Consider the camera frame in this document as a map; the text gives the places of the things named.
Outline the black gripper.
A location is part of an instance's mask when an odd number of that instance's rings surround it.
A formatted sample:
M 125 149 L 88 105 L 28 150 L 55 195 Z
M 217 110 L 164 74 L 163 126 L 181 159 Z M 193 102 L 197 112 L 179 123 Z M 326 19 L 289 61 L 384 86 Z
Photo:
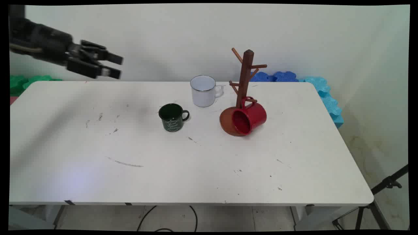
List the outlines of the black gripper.
M 98 76 L 121 78 L 121 70 L 110 68 L 98 61 L 109 61 L 121 65 L 123 57 L 112 54 L 103 45 L 86 40 L 81 40 L 80 43 L 81 49 L 95 60 L 86 62 L 71 52 L 74 43 L 73 37 L 69 33 L 31 22 L 26 18 L 11 18 L 9 20 L 9 49 L 11 52 L 67 66 L 68 71 L 93 79 Z

